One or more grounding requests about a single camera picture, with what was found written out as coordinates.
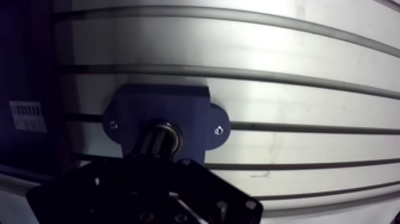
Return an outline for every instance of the bolt head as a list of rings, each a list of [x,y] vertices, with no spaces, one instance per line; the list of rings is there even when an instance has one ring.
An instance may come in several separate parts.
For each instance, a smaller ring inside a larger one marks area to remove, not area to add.
[[[218,125],[215,129],[214,129],[214,134],[216,135],[222,135],[224,133],[224,129]]]
[[[110,121],[110,129],[118,129],[118,124],[115,120]]]

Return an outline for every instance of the sticker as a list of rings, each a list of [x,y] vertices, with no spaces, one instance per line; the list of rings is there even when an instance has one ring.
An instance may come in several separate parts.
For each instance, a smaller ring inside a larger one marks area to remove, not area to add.
[[[17,130],[47,132],[39,102],[10,101],[10,109]]]

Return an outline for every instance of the screw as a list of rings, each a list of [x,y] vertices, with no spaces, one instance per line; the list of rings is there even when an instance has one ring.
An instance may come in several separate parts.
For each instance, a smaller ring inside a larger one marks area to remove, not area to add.
[[[217,202],[217,207],[220,209],[221,211],[221,221],[224,222],[225,218],[226,218],[226,210],[228,208],[228,205],[226,204],[225,201],[219,201]]]
[[[214,134],[216,135],[222,135],[222,133],[224,133],[224,129],[218,125],[218,127],[215,128],[214,130]]]
[[[99,186],[99,184],[100,184],[100,179],[99,179],[99,178],[95,178],[95,183],[96,183],[96,186]]]
[[[175,216],[175,221],[177,223],[185,223],[186,221],[188,221],[188,217],[185,216],[184,214],[177,214]]]
[[[254,201],[246,201],[246,207],[250,210],[255,209],[257,206],[257,203]]]
[[[140,220],[145,222],[145,223],[150,223],[154,219],[154,215],[151,214],[150,212],[147,213],[142,213],[139,216]]]
[[[115,120],[110,121],[110,129],[118,129],[118,124]]]
[[[182,163],[185,165],[189,165],[190,164],[190,160],[182,160]]]

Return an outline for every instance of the dark blue mounting bracket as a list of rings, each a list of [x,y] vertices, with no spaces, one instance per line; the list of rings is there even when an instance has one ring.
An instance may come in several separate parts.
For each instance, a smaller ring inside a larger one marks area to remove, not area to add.
[[[206,86],[126,84],[103,114],[105,133],[121,144],[124,156],[134,152],[139,132],[154,121],[173,124],[182,134],[174,160],[204,163],[205,150],[221,146],[230,134],[227,113],[210,103]]]

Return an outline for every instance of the barcode label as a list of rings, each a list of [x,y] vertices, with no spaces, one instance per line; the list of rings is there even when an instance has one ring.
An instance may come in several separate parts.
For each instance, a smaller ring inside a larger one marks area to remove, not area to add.
[[[10,101],[10,109],[17,130],[47,132],[39,102]]]

